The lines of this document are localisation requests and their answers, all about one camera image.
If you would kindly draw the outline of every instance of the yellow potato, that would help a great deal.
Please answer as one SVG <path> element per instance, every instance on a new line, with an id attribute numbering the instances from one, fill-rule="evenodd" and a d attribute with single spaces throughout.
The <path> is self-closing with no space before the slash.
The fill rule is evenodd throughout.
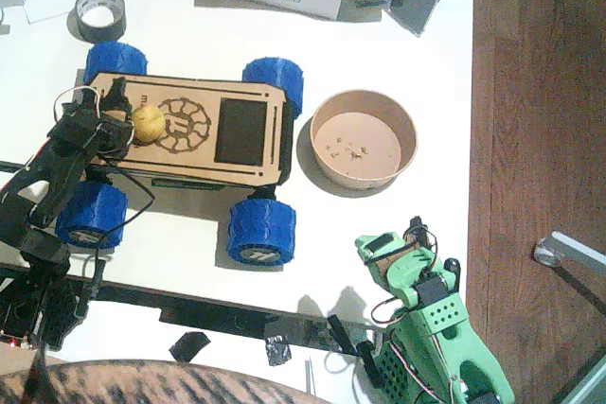
<path id="1" fill-rule="evenodd" d="M 162 135 L 166 128 L 166 118 L 157 106 L 147 104 L 133 112 L 134 138 L 143 144 L 150 144 Z"/>

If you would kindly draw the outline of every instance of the wooden floor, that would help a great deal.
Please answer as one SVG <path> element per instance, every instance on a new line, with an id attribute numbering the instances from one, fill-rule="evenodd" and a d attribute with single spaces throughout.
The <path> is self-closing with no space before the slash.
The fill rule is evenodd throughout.
<path id="1" fill-rule="evenodd" d="M 530 253 L 606 252 L 606 0 L 474 3 L 468 307 L 516 402 L 558 402 L 604 354 L 606 285 Z"/>

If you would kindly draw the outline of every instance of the green 3d-printed part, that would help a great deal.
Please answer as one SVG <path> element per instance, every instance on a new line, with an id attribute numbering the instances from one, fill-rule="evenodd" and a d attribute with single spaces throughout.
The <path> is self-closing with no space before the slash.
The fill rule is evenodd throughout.
<path id="1" fill-rule="evenodd" d="M 513 392 L 499 362 L 470 325 L 455 290 L 456 275 L 445 270 L 439 259 L 427 270 L 434 253 L 419 244 L 407 244 L 396 233 L 359 237 L 355 244 L 374 281 L 399 297 L 406 308 L 387 327 L 389 336 L 375 358 L 385 379 L 385 399 L 410 404 L 437 402 L 406 371 L 393 343 L 413 373 L 443 402 L 471 403 L 490 395 L 501 404 L 513 403 Z M 440 278 L 448 296 L 421 305 L 415 287 L 434 277 Z"/>

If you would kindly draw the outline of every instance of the blue 3d-printed tire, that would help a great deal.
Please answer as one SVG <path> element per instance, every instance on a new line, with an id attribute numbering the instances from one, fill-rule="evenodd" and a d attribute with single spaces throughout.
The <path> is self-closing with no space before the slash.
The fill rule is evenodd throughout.
<path id="1" fill-rule="evenodd" d="M 129 44 L 97 43 L 86 57 L 84 83 L 89 84 L 99 71 L 145 76 L 148 74 L 148 61 L 145 54 Z"/>
<path id="2" fill-rule="evenodd" d="M 55 234 L 71 245 L 95 248 L 106 232 L 126 218 L 128 198 L 110 184 L 80 182 L 72 199 L 57 217 Z M 115 248 L 122 241 L 118 229 L 101 243 L 101 249 Z"/>
<path id="3" fill-rule="evenodd" d="M 293 104 L 294 118 L 303 111 L 303 71 L 293 61 L 279 57 L 256 59 L 242 71 L 244 82 L 265 82 L 283 89 Z"/>
<path id="4" fill-rule="evenodd" d="M 243 264 L 275 266 L 294 257 L 296 213 L 271 199 L 247 199 L 229 210 L 227 253 Z"/>

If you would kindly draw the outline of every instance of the paper bowl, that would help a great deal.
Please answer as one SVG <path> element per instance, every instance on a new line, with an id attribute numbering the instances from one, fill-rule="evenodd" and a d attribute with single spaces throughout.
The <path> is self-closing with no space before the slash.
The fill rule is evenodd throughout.
<path id="1" fill-rule="evenodd" d="M 352 90 L 327 99 L 310 127 L 313 153 L 337 184 L 371 189 L 395 179 L 417 152 L 408 112 L 377 92 Z"/>

